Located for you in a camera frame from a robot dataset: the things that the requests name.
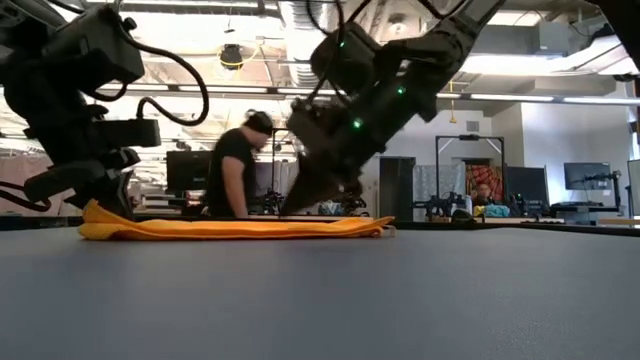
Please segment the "gray table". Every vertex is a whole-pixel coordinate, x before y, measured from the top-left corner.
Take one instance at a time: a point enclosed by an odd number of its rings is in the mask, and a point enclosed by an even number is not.
[[[0,233],[0,359],[638,359],[640,239]]]

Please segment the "white wall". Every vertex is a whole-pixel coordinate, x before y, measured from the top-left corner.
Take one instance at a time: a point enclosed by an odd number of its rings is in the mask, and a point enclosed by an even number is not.
[[[625,97],[622,87],[610,97]],[[565,162],[609,162],[620,170],[627,203],[630,134],[627,108],[620,106],[522,104],[524,163],[547,167],[549,200],[586,200],[584,191],[565,190]],[[589,192],[589,200],[613,204],[613,192]]]
[[[425,123],[415,116],[404,129],[396,134],[389,143],[383,156],[415,157],[418,165],[436,163],[436,135],[468,134],[467,121],[478,121],[478,135],[489,136],[491,118],[484,117],[481,111],[455,111],[456,123],[451,123],[451,111],[441,111],[431,122]],[[492,158],[499,159],[497,152],[486,142],[461,142],[454,140],[441,154],[441,164],[454,162],[456,158]]]
[[[494,136],[504,137],[505,161],[509,166],[524,166],[522,105],[516,104],[491,119]]]

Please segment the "man's arm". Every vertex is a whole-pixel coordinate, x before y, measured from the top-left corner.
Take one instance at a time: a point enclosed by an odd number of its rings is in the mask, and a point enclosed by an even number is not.
[[[229,205],[233,210],[236,218],[249,217],[247,210],[247,202],[244,197],[244,182],[242,181],[242,172],[244,171],[244,163],[239,159],[231,156],[225,156],[222,159],[222,179],[224,181],[224,190],[229,199]]]

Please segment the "orange towel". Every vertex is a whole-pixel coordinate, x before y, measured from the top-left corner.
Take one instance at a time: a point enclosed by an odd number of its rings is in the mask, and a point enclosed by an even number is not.
[[[259,221],[133,222],[91,201],[79,232],[88,240],[241,240],[380,237],[392,217],[349,218],[333,223]]]

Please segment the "person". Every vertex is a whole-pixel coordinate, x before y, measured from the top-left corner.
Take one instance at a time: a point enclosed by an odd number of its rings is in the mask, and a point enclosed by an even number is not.
[[[476,196],[473,198],[473,206],[486,206],[493,203],[491,188],[488,184],[480,183],[476,186]]]
[[[271,117],[250,110],[242,126],[220,137],[211,156],[205,195],[211,216],[248,217],[249,201],[255,197],[255,154],[266,145],[272,133]]]

